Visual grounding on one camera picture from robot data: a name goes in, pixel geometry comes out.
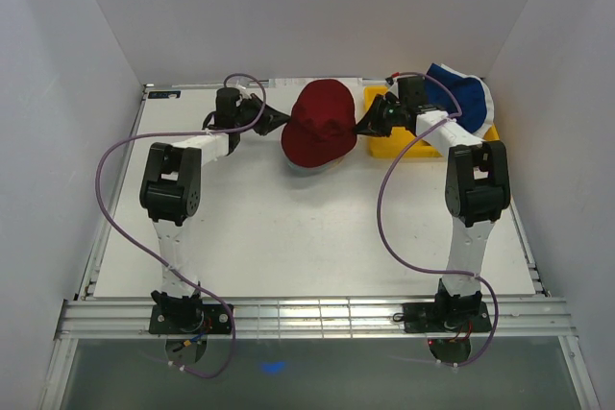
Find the maroon bucket hat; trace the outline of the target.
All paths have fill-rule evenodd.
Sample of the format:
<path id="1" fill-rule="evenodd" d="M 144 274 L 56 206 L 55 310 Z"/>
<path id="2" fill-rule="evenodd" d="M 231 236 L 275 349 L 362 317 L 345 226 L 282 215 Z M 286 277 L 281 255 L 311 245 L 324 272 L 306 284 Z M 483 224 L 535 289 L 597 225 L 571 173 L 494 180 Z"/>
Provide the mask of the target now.
<path id="1" fill-rule="evenodd" d="M 356 123 L 355 100 L 346 85 L 335 79 L 313 81 L 300 92 L 283 127 L 283 153 L 298 167 L 322 167 L 355 148 Z"/>

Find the blue bucket hat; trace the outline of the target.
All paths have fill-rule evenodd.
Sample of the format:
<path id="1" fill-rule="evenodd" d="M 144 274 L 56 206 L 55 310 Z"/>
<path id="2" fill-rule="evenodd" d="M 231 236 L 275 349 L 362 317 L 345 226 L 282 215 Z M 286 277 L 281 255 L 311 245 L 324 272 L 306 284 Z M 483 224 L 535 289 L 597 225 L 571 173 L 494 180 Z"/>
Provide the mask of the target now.
<path id="1" fill-rule="evenodd" d="M 482 84 L 474 77 L 463 77 L 444 65 L 433 63 L 427 75 L 443 84 L 456 98 L 461 108 L 457 123 L 466 131 L 480 136 L 487 120 L 487 104 Z M 457 107 L 446 91 L 432 80 L 425 80 L 429 103 L 448 113 L 456 113 Z"/>

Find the white bucket hat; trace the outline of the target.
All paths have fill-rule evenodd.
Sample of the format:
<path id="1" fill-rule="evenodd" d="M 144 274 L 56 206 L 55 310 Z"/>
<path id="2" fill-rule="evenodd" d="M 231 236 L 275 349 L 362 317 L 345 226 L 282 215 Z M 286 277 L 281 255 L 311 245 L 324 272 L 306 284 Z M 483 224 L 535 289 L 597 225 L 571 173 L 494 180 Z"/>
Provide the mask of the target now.
<path id="1" fill-rule="evenodd" d="M 479 108 L 485 109 L 485 115 L 484 116 L 481 115 L 479 117 L 481 124 L 475 131 L 473 131 L 473 135 L 484 138 L 485 134 L 494 125 L 494 119 L 495 119 L 495 104 L 494 104 L 493 97 L 492 97 L 489 87 L 486 85 L 484 80 L 480 78 L 479 76 L 476 76 L 473 74 L 468 75 L 468 74 L 461 73 L 457 70 L 454 70 L 452 67 L 444 63 L 441 63 L 440 66 L 443 69 L 445 69 L 447 72 L 453 75 L 456 75 L 463 79 L 471 79 L 471 80 L 477 81 L 480 84 L 481 90 L 483 93 L 483 96 L 481 98 L 483 101 L 483 105 L 479 106 Z"/>

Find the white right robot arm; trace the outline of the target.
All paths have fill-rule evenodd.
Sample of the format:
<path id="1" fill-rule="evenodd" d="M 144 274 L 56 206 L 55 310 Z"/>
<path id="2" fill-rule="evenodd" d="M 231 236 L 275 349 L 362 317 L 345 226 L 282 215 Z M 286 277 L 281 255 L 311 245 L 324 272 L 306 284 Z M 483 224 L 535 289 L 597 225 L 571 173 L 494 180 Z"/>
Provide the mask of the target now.
<path id="1" fill-rule="evenodd" d="M 463 128 L 458 120 L 462 107 L 449 88 L 444 93 L 454 109 L 441 109 L 428 100 L 427 82 L 436 79 L 419 72 L 394 73 L 386 78 L 387 90 L 375 96 L 355 126 L 357 135 L 390 136 L 402 128 L 412 139 L 394 157 L 399 163 L 418 142 L 426 141 L 447 161 L 445 205 L 453 232 L 446 269 L 435 295 L 433 316 L 446 330 L 456 330 L 478 310 L 487 240 L 496 222 L 510 205 L 511 193 L 506 147 L 500 140 L 485 141 Z"/>

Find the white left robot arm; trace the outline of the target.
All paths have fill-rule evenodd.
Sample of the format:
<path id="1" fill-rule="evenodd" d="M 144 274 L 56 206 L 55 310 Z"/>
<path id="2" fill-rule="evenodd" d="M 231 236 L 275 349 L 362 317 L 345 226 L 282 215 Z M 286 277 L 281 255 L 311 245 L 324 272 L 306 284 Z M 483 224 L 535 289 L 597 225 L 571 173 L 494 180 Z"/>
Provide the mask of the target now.
<path id="1" fill-rule="evenodd" d="M 230 155 L 243 132 L 265 136 L 289 120 L 289 115 L 269 107 L 256 94 L 223 87 L 216 91 L 215 110 L 206 116 L 201 134 L 150 146 L 139 201 L 153 223 L 160 257 L 167 262 L 161 289 L 152 298 L 161 307 L 174 305 L 170 320 L 180 331 L 193 332 L 204 321 L 204 310 L 195 303 L 200 299 L 200 281 L 185 249 L 191 218 L 201 201 L 204 167 Z"/>

